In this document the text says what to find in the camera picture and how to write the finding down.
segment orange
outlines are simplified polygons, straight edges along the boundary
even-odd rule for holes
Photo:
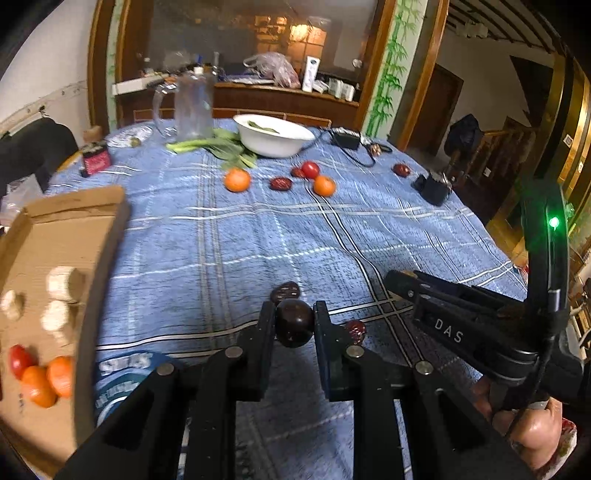
[[[22,396],[40,407],[55,405],[57,395],[51,388],[43,367],[29,367],[22,374]]]
[[[57,356],[47,365],[47,379],[59,397],[72,396],[72,357]]]
[[[223,184],[230,192],[244,192],[251,185],[251,175],[241,168],[230,168],[223,179]]]
[[[314,192],[321,197],[330,197],[336,191],[336,183],[330,177],[318,175],[314,180]]]

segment red tomato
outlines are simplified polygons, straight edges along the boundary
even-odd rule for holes
[[[318,175],[320,175],[320,167],[313,161],[305,161],[301,165],[301,170],[306,178],[310,180],[315,179]]]
[[[10,370],[17,380],[22,378],[22,374],[28,367],[37,364],[37,361],[22,345],[13,345],[10,347],[8,351],[8,362],[10,363]]]

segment white cylindrical object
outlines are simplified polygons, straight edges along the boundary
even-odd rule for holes
[[[352,102],[355,95],[355,87],[353,85],[349,85],[348,83],[344,83],[343,95],[345,96],[346,101]]]
[[[8,290],[2,297],[1,307],[8,320],[16,322],[22,317],[24,310],[22,295],[17,294],[14,290]]]
[[[74,267],[56,267],[47,275],[47,293],[52,299],[69,303],[80,301],[84,275]]]
[[[301,83],[301,89],[305,92],[311,93],[318,67],[320,66],[320,59],[315,57],[308,57],[306,59],[306,69],[304,70],[304,79]]]
[[[60,346],[74,341],[74,315],[65,301],[53,300],[47,306],[41,316],[41,326]]]

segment doorway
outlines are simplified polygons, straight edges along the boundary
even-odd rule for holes
[[[435,64],[408,148],[437,155],[463,84],[460,77]]]

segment glass cabinet door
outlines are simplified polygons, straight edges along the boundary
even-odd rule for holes
[[[211,63],[217,51],[226,73],[240,74],[248,57],[277,51],[298,73],[313,56],[319,72],[361,84],[380,14],[378,0],[147,1],[154,3],[147,57],[156,70],[197,58]]]

